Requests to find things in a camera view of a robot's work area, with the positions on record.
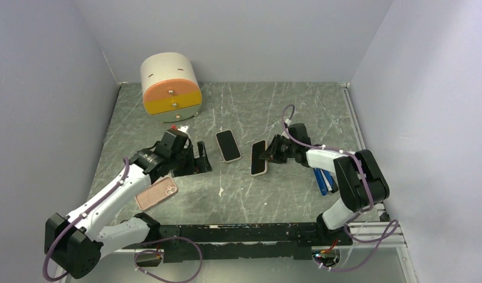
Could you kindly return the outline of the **pink phone case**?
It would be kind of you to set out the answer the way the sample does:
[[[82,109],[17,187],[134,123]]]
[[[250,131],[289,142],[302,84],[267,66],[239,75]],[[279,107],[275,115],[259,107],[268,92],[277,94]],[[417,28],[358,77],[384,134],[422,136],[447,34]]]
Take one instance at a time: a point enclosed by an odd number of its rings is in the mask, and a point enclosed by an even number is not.
[[[150,187],[136,195],[136,203],[140,210],[147,211],[176,195],[179,189],[170,176],[162,177]]]

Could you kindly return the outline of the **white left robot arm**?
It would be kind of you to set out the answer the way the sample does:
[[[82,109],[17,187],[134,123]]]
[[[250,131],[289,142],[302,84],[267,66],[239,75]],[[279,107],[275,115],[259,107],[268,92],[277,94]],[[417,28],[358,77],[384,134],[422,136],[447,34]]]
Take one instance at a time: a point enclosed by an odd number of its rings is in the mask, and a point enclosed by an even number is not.
[[[123,159],[122,171],[93,198],[65,216],[53,214],[45,224],[45,259],[42,274],[48,282],[67,275],[79,279],[94,269],[99,260],[134,243],[146,248],[165,241],[186,241],[203,254],[197,243],[183,236],[162,237],[160,223],[139,213],[116,226],[108,221],[132,198],[156,186],[168,174],[190,176],[212,171],[203,141],[194,145],[187,133],[170,128],[151,147]]]

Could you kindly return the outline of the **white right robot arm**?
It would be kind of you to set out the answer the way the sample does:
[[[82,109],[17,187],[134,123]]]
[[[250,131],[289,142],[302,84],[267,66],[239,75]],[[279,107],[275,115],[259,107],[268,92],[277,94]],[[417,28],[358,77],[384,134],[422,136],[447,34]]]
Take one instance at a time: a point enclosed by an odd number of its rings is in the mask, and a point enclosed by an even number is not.
[[[323,224],[315,237],[324,245],[332,243],[338,229],[360,212],[365,212],[389,197],[389,186],[370,150],[347,152],[311,144],[303,123],[283,125],[285,134],[277,134],[260,160],[282,164],[294,159],[302,166],[335,175],[334,189],[339,199],[318,218]]]

